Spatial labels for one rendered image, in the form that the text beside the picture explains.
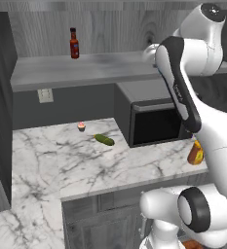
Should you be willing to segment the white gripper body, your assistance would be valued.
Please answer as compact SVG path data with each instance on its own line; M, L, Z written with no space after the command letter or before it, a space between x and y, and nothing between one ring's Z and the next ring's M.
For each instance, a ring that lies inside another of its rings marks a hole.
M156 66L155 54L158 47L158 44L151 44L148 46L142 53L142 60Z

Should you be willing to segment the red hot sauce bottle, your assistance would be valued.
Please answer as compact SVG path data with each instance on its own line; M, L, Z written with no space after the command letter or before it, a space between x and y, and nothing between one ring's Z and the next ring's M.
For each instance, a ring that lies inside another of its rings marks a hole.
M71 57L77 59L79 57L79 42L76 38L76 28L70 28L70 53Z

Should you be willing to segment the amber honey bottle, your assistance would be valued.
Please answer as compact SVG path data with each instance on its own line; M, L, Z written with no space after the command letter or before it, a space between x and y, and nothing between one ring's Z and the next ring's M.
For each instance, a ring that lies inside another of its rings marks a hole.
M204 159L204 151L198 140L194 141L194 145L187 157L187 161L192 165L200 164Z

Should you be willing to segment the orange brown bar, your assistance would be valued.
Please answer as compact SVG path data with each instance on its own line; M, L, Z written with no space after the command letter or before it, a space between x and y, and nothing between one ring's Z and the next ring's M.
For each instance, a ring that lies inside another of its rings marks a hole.
M203 246L195 240L187 240L183 242L186 249L204 249Z

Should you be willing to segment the grey microwave oven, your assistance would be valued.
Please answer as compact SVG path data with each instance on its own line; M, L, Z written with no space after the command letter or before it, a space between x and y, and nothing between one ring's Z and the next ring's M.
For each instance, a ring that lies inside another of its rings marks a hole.
M163 79L117 83L114 119L131 148L192 137Z

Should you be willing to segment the green cucumber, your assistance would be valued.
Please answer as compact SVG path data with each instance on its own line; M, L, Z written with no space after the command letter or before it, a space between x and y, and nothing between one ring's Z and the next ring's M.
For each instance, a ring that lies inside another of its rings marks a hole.
M113 146L115 144L113 139L111 139L107 136L104 136L103 134L95 134L94 138L96 141L98 141L104 145L107 145L107 146Z

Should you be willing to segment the grey drawer front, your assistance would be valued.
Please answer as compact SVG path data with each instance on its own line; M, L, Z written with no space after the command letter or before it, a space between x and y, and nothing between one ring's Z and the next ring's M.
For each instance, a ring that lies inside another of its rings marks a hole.
M115 192L99 195L97 198L97 209L99 212L128 207L139 203L140 194Z

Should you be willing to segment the grey base cabinet door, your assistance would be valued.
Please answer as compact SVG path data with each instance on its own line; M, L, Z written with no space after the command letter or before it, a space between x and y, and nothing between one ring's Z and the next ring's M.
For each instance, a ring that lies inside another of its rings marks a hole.
M105 211L67 225L69 249L138 249L139 207Z

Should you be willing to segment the grey wall shelf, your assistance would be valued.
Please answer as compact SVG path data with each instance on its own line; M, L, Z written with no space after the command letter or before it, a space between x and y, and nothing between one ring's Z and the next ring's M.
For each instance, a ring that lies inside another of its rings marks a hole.
M155 80L158 69L142 60L142 52L19 58L12 78L13 92Z

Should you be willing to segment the white wall outlet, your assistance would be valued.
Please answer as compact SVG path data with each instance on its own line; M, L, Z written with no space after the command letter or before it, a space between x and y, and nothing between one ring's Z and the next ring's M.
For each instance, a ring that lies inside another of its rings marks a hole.
M40 103L50 103L54 101L53 91L51 89L38 89Z

